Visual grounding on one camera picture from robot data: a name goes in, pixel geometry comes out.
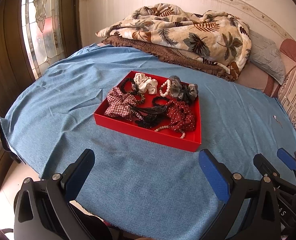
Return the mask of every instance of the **leaf pattern blanket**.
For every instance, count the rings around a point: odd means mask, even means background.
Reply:
[[[141,7],[96,35],[169,47],[182,58],[222,68],[227,75],[221,77],[232,81],[248,59],[252,46],[248,33],[247,23],[226,12],[200,15],[160,3]]]

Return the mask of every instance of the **red tray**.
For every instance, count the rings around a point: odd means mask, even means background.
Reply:
[[[131,71],[129,74],[125,77],[135,77],[136,72]],[[151,74],[146,74],[146,76],[151,77],[152,79],[156,79],[158,82],[158,91],[159,87],[168,79],[165,77],[155,76]],[[131,91],[131,83],[128,82],[125,86],[126,91]],[[151,107],[152,106],[152,99],[156,96],[159,96],[159,92],[157,95],[150,95],[148,93],[145,93],[145,103],[140,105],[140,107]],[[159,101],[159,104],[166,103],[165,101]],[[162,129],[159,132],[155,132],[155,129],[163,126],[163,125],[169,125],[170,119],[165,118],[157,127],[146,129],[137,126],[137,124],[134,121],[127,121],[123,118],[111,118],[104,115],[104,112],[109,107],[107,98],[100,104],[100,106],[97,108],[97,110],[94,112],[94,117],[96,120],[96,124],[118,131],[122,132],[137,138],[141,138],[147,141],[159,143],[162,145],[174,147],[181,150],[186,150],[190,152],[195,152],[198,147],[201,144],[201,119],[200,119],[200,108],[199,108],[199,99],[198,97],[195,99],[194,103],[190,106],[190,108],[193,110],[195,117],[196,117],[196,129],[194,131],[186,131],[184,139],[181,139],[181,133],[177,133],[171,129]]]

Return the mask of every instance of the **stained glass window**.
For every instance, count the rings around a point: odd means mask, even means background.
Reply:
[[[35,78],[64,58],[59,0],[22,0],[21,21],[24,43]]]

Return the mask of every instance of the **pearl bead bracelet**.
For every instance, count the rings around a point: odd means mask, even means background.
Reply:
[[[162,130],[162,129],[165,129],[165,128],[169,128],[169,126],[168,125],[165,125],[165,126],[161,126],[161,127],[159,127],[159,128],[157,128],[156,130],[155,130],[155,132],[159,132],[160,130]],[[181,131],[183,134],[181,135],[181,139],[184,139],[184,137],[185,137],[185,132],[184,131]]]
[[[166,85],[167,85],[167,90],[166,90],[165,93],[162,93],[162,88],[163,88],[164,86],[166,86]],[[163,98],[169,95],[169,93],[170,93],[170,86],[171,86],[171,81],[170,81],[169,79],[167,79],[166,82],[163,83],[163,84],[160,86],[160,88],[159,88],[159,94],[160,94]]]

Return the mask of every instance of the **floor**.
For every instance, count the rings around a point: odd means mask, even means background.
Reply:
[[[27,177],[33,179],[33,181],[40,180],[38,174],[28,165],[23,163],[13,162],[7,176],[4,179],[1,191],[0,191],[0,229],[13,228],[14,226],[14,211],[13,211],[13,201],[20,190],[23,180]],[[71,201],[71,203],[79,208],[85,214],[89,214],[82,206],[76,201]],[[119,231],[114,229],[110,230],[113,239],[118,239]],[[13,240],[13,233],[7,233],[6,236]],[[123,233],[123,236],[130,239],[137,239],[139,236],[129,234],[127,232]]]

